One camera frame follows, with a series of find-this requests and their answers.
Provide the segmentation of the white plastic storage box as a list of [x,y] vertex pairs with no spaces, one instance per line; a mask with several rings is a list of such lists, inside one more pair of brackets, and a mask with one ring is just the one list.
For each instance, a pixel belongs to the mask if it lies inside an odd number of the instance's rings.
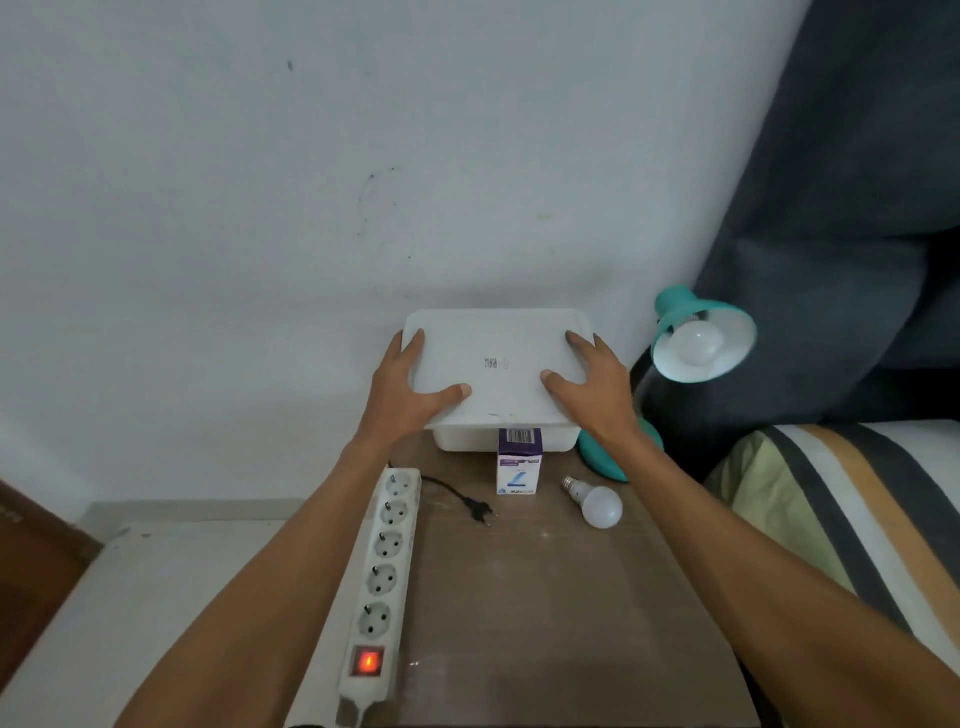
[[581,428],[571,422],[498,422],[482,425],[442,425],[431,427],[436,445],[448,453],[494,453],[498,449],[500,430],[539,430],[543,451],[566,453],[571,451],[580,436]]

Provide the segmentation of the brown wooden door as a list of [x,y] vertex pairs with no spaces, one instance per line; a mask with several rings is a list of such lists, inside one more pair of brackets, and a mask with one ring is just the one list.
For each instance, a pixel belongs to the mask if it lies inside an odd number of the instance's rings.
[[0,694],[103,547],[0,479]]

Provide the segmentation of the white LED bulb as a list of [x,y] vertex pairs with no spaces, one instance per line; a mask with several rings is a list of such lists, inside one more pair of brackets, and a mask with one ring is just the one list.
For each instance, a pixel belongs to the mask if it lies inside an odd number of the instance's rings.
[[685,367],[706,368],[721,356],[726,344],[726,337],[717,325],[697,319],[676,327],[666,350]]
[[616,491],[605,486],[593,486],[572,476],[566,476],[561,487],[580,508],[584,520],[592,528],[614,528],[622,519],[623,503]]

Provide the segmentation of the dark grey curtain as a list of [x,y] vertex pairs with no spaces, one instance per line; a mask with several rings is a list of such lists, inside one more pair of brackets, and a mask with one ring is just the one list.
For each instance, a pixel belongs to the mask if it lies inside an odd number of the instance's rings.
[[960,0],[812,0],[694,292],[758,337],[639,405],[702,481],[773,425],[960,420]]

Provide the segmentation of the white plastic box lid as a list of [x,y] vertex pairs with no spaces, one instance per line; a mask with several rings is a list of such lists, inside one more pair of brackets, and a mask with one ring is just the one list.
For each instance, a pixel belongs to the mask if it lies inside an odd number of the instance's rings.
[[471,395],[433,418],[426,430],[569,429],[570,416],[541,380],[544,370],[584,383],[586,366],[567,333],[594,334],[589,318],[574,308],[423,309],[403,329],[407,346],[425,335],[410,374],[420,394],[467,384]]

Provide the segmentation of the person's right forearm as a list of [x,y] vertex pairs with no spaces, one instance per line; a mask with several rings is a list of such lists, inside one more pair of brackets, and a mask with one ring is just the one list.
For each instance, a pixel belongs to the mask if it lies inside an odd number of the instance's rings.
[[588,432],[790,728],[960,728],[960,676],[689,478],[635,418]]

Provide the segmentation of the person's right hand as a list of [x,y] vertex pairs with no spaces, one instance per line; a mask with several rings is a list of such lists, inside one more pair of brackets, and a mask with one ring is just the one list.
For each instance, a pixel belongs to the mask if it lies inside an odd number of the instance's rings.
[[563,410],[608,455],[626,453],[642,437],[633,407],[630,371],[599,336],[589,340],[569,330],[565,339],[585,362],[586,379],[579,406]]

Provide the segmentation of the purple white bulb carton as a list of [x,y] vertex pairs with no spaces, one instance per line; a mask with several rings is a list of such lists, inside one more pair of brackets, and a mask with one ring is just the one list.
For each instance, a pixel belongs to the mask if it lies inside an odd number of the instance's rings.
[[532,496],[538,491],[544,461],[538,428],[501,428],[498,433],[496,493]]

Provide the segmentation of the person's left hand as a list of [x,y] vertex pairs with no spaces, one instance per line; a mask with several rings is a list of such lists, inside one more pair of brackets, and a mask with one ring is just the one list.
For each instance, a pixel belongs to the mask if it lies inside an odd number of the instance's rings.
[[414,391],[412,370],[426,346],[426,334],[420,329],[411,341],[402,345],[402,332],[394,335],[373,374],[366,408],[354,441],[378,452],[388,452],[403,439],[423,431],[444,411],[431,411],[429,394]]

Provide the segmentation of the person's left forearm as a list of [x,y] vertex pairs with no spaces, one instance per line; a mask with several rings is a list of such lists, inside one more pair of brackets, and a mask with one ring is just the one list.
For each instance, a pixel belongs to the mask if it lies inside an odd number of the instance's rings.
[[283,728],[402,439],[353,438],[318,490],[162,656],[114,728]]

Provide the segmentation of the white power strip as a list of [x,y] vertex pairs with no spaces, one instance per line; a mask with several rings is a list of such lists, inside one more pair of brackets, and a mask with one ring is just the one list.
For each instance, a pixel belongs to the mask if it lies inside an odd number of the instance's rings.
[[361,537],[365,559],[338,687],[351,705],[350,728],[361,728],[366,711],[391,699],[397,685],[422,489],[419,470],[385,468],[371,528]]

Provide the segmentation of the teal desk lamp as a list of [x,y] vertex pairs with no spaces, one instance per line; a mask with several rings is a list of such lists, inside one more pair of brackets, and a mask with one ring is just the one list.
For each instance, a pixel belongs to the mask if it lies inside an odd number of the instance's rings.
[[[637,409],[631,380],[632,406],[643,445],[674,460],[690,478],[702,482],[723,458],[726,450],[742,435],[736,425],[714,421],[714,382],[736,370],[749,358],[759,339],[759,326],[741,308],[719,300],[698,297],[690,287],[675,285],[661,291],[654,300],[656,326],[649,346],[654,381],[647,396],[653,405],[649,417]],[[666,349],[669,337],[679,326],[692,320],[710,321],[726,337],[726,347],[709,367],[690,368],[680,364]],[[589,472],[615,484],[629,481],[623,466],[608,455],[590,433],[581,429],[577,452]]]

